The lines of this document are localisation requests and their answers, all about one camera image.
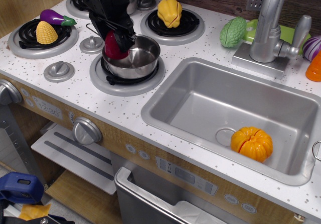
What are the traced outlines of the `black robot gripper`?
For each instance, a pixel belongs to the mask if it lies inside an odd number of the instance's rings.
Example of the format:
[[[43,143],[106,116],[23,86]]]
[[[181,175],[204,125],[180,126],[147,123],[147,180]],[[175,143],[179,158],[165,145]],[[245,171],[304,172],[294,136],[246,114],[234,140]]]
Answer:
[[[129,0],[85,0],[85,4],[89,7],[90,20],[103,40],[108,33],[114,33],[122,53],[134,45],[136,32],[127,13]]]

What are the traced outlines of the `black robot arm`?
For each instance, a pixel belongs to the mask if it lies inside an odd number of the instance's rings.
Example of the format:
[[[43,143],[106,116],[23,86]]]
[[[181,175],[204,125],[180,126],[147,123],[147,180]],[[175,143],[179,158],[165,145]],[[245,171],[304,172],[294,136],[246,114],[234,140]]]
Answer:
[[[127,13],[129,0],[85,0],[85,4],[89,7],[91,23],[102,39],[113,31],[122,53],[134,45],[136,33]]]

